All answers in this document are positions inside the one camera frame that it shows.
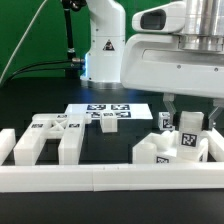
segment white block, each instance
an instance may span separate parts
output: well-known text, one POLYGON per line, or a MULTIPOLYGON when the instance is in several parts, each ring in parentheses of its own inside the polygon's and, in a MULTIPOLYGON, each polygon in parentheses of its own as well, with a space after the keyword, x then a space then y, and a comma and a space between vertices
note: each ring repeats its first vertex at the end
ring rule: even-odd
POLYGON ((177 156, 165 154, 165 153, 156 153, 155 163, 192 163, 193 161, 179 158, 177 156))
POLYGON ((93 170, 80 166, 2 166, 0 192, 93 191, 93 170))
POLYGON ((175 130, 175 127, 169 123, 170 113, 169 112, 160 112, 158 126, 161 131, 166 130, 175 130))
POLYGON ((180 118, 179 131, 201 132, 204 114, 200 112, 183 111, 180 118))
POLYGON ((166 131, 166 133, 162 135, 151 133, 143 139, 143 142, 155 144, 157 146, 158 151, 167 151, 174 144, 176 144, 177 134, 177 131, 166 131))
POLYGON ((129 165, 112 165, 93 171, 94 191, 130 190, 129 165))
POLYGON ((115 112, 100 112, 100 125, 103 133, 117 132, 117 116, 115 112))
POLYGON ((16 144, 15 130, 3 129, 0 132, 0 165, 2 165, 16 144))
POLYGON ((80 120, 85 118, 85 123, 90 124, 92 122, 92 118, 90 114, 35 114, 33 116, 33 120, 48 120, 48 121, 63 121, 65 119, 72 120, 80 120))
POLYGON ((206 162, 208 159, 208 140, 202 139, 197 148, 177 147, 177 157, 194 162, 206 162))
POLYGON ((85 131, 85 119, 69 120, 58 147, 59 165, 77 165, 85 131))
POLYGON ((46 142, 44 132, 51 127, 47 120, 33 121, 14 148, 16 166, 35 165, 46 142))
POLYGON ((154 163, 157 147, 153 143, 140 143, 133 147, 133 164, 152 164, 154 163))
POLYGON ((208 138, 209 152, 217 162, 224 162, 224 138, 213 128, 212 131, 203 131, 202 136, 208 138))

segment white cube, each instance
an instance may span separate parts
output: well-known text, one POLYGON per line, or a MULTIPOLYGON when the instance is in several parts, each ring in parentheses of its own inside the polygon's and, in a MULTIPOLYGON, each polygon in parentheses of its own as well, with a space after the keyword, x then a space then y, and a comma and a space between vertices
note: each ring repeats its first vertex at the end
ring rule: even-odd
POLYGON ((103 133, 117 132, 117 116, 114 111, 102 111, 100 125, 103 133))
POLYGON ((169 112, 160 112, 159 113, 159 129, 161 131, 166 131, 166 130, 175 130, 175 127, 169 123, 170 119, 170 113, 169 112))

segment black table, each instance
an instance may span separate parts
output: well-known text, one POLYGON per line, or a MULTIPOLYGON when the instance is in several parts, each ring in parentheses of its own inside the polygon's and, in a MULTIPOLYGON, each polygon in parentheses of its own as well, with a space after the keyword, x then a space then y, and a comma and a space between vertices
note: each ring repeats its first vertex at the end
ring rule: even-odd
MULTIPOLYGON (((63 113, 68 104, 147 103, 154 120, 119 120, 118 133, 87 126, 80 164, 131 163, 131 148, 150 132, 159 133, 163 95, 135 90, 81 88, 63 78, 15 79, 0 90, 0 129, 15 128, 19 139, 36 113, 63 113)), ((212 100, 178 96, 178 111, 209 113, 212 100)), ((223 134, 224 119, 218 119, 223 134)), ((49 141, 38 164, 57 164, 58 142, 49 141)), ((4 165, 13 165, 13 153, 4 165)), ((223 223, 224 190, 1 193, 1 223, 223 223)))

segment white foam block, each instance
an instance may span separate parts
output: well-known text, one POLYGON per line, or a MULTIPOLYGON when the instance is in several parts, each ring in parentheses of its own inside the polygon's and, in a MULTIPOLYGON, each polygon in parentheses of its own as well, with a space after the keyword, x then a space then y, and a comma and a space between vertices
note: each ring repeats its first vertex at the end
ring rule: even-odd
POLYGON ((68 121, 64 135, 58 147, 60 165, 77 165, 79 163, 85 130, 85 119, 68 121))
POLYGON ((100 112, 100 125, 103 133, 117 132, 117 116, 114 111, 100 112))
POLYGON ((204 114, 183 111, 180 118, 179 131, 201 132, 204 114))
POLYGON ((143 142, 155 144, 158 151, 167 151, 175 144, 177 133, 177 131, 166 131, 162 135, 151 133, 143 139, 143 142))
POLYGON ((0 132, 0 165, 4 163, 5 159, 12 151, 16 144, 15 130, 3 129, 0 132))
POLYGON ((130 190, 128 165, 110 165, 93 171, 94 191, 130 190))
POLYGON ((65 119, 72 120, 80 120, 85 118, 85 123, 90 124, 92 122, 92 118, 90 114, 35 114, 33 116, 33 120, 51 120, 51 121, 63 121, 65 119))
POLYGON ((44 131, 51 127, 47 120, 33 121, 14 148, 16 166, 35 165, 46 142, 44 131))
POLYGON ((206 162, 208 158, 208 140, 202 139, 198 147, 177 147, 177 157, 195 162, 206 162))
POLYGON ((223 163, 130 166, 130 190, 224 187, 223 163))
POLYGON ((133 147, 133 164, 152 164, 154 163, 157 147, 153 143, 140 143, 133 147))
POLYGON ((203 131, 203 137, 209 140, 209 152, 217 162, 224 162, 224 138, 213 128, 212 131, 203 131))
POLYGON ((176 156, 175 149, 169 150, 165 153, 156 153, 155 154, 155 163, 192 163, 193 161, 182 159, 176 156))
POLYGON ((80 166, 2 166, 0 192, 93 191, 93 170, 80 166))

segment green backdrop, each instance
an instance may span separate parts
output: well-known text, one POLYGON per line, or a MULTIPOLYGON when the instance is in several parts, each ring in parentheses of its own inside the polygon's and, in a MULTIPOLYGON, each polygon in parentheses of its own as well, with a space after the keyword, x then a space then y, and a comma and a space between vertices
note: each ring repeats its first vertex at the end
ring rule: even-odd
MULTIPOLYGON (((12 52, 17 46, 28 24, 43 0, 19 0, 0 2, 0 74, 2 74, 12 52)), ((134 34, 132 16, 141 10, 156 7, 170 0, 118 0, 126 11, 127 38, 134 34)), ((78 56, 83 57, 90 48, 89 12, 85 7, 78 13, 72 12, 74 45, 78 56)), ((66 35, 63 8, 60 0, 48 0, 34 23, 29 35, 19 49, 7 75, 27 64, 66 59, 66 35)), ((54 72, 51 76, 63 75, 54 72)))

